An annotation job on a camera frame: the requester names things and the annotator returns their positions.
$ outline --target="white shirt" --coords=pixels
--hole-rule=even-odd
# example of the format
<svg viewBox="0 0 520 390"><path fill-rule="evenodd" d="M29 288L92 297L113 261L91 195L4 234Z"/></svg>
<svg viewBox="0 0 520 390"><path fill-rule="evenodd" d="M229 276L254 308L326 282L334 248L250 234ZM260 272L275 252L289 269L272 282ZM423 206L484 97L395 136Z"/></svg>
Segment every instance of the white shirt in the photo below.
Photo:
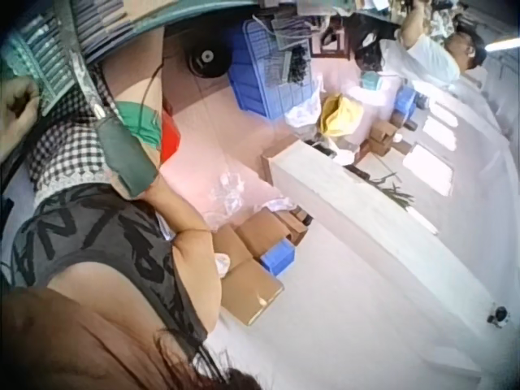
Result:
<svg viewBox="0 0 520 390"><path fill-rule="evenodd" d="M454 83L461 76L451 54L426 35L422 35L408 50L399 41L383 39L379 44L384 72L426 81L440 88Z"/></svg>

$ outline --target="black tank top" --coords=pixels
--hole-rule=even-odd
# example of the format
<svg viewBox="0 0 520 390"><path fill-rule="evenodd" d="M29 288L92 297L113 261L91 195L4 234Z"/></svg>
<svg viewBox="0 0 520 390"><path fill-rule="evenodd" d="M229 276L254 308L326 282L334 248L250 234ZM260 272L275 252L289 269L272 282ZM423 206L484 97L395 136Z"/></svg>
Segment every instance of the black tank top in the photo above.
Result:
<svg viewBox="0 0 520 390"><path fill-rule="evenodd" d="M44 200L16 233L15 286L46 287L81 262L100 262L126 276L188 358L195 356L207 333L150 205L125 201L109 184L82 184Z"/></svg>

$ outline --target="yellow bag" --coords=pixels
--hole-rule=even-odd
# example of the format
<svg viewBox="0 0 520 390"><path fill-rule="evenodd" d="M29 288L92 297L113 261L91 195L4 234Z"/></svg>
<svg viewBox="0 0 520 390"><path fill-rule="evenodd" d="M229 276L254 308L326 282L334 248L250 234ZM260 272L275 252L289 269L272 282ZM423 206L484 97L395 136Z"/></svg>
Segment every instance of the yellow bag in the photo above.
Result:
<svg viewBox="0 0 520 390"><path fill-rule="evenodd" d="M352 134L358 127L363 115L363 106L349 100L341 93L329 96L323 103L319 120L319 131L328 137L341 137Z"/></svg>

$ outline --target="red object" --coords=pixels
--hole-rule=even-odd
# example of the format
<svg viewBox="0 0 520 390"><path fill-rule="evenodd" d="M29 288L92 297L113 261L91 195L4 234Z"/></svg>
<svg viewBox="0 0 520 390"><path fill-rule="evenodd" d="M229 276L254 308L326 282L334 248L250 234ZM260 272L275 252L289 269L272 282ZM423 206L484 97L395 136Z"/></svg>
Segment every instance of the red object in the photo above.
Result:
<svg viewBox="0 0 520 390"><path fill-rule="evenodd" d="M162 110L161 164L164 164L180 145L180 133L173 118L166 110Z"/></svg>

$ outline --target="white floor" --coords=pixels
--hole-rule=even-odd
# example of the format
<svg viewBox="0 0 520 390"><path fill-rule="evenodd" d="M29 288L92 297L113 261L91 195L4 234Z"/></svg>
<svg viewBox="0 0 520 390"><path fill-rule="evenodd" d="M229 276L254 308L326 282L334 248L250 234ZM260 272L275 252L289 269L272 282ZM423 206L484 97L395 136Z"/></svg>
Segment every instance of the white floor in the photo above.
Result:
<svg viewBox="0 0 520 390"><path fill-rule="evenodd" d="M252 327L223 313L208 345L265 388L476 389L478 380L429 367L442 345L428 321L315 221L280 277L285 291Z"/></svg>

